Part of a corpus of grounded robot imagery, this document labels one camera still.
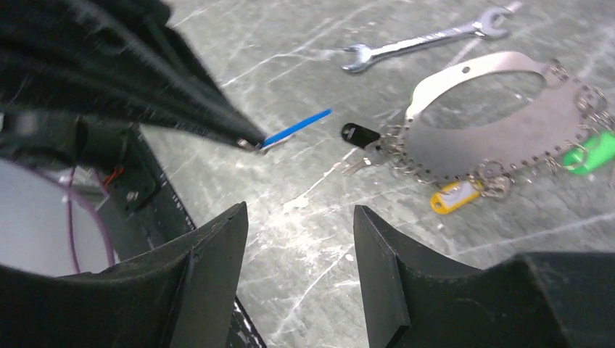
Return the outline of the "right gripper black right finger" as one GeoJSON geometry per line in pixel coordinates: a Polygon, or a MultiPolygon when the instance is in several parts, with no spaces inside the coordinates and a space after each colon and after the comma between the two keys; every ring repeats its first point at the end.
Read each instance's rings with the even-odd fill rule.
{"type": "Polygon", "coordinates": [[[611,252],[526,252],[480,270],[364,205],[353,233],[371,347],[614,345],[611,252]]]}

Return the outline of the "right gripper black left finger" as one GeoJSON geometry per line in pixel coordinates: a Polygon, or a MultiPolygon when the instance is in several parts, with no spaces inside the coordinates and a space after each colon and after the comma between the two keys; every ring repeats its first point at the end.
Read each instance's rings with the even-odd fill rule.
{"type": "Polygon", "coordinates": [[[1,268],[3,347],[223,347],[248,232],[245,203],[100,273],[1,268]]]}

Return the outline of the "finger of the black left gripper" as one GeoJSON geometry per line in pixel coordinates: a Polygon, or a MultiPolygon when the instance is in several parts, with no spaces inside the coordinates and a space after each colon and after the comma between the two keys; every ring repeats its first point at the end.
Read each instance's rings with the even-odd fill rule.
{"type": "Polygon", "coordinates": [[[170,14],[161,1],[3,1],[1,108],[262,145],[265,134],[168,26],[170,14]]]}

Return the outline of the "blue key tag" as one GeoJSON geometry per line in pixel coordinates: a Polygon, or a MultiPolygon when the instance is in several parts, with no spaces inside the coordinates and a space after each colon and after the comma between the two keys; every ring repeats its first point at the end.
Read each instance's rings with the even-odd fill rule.
{"type": "Polygon", "coordinates": [[[309,116],[307,118],[305,118],[304,120],[299,121],[298,123],[279,131],[276,134],[273,134],[272,136],[269,136],[264,143],[260,146],[259,150],[264,150],[267,149],[269,147],[271,147],[274,144],[279,143],[280,141],[283,141],[285,138],[290,137],[291,135],[295,134],[296,132],[302,130],[303,128],[308,127],[309,125],[321,120],[322,118],[330,115],[332,113],[332,109],[325,109],[322,112],[319,112],[317,114],[314,114],[312,116],[309,116]]]}

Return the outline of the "steel key holder plate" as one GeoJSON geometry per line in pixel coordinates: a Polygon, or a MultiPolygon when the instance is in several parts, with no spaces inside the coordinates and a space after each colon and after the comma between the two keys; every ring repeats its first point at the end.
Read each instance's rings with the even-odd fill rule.
{"type": "Polygon", "coordinates": [[[392,142],[404,170],[425,181],[450,183],[484,170],[488,178],[558,157],[590,137],[608,103],[600,90],[555,62],[517,51],[499,51],[445,68],[420,81],[392,142]],[[493,123],[465,129],[434,128],[421,113],[467,81],[496,73],[534,73],[544,86],[534,100],[493,123]]]}

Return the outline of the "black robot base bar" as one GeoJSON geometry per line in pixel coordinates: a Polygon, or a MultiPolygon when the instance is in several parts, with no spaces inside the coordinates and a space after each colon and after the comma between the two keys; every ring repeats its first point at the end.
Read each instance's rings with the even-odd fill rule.
{"type": "Polygon", "coordinates": [[[238,203],[197,226],[142,133],[124,131],[125,157],[99,215],[121,260],[140,254],[178,271],[163,347],[263,347],[236,297],[248,214],[238,203]]]}

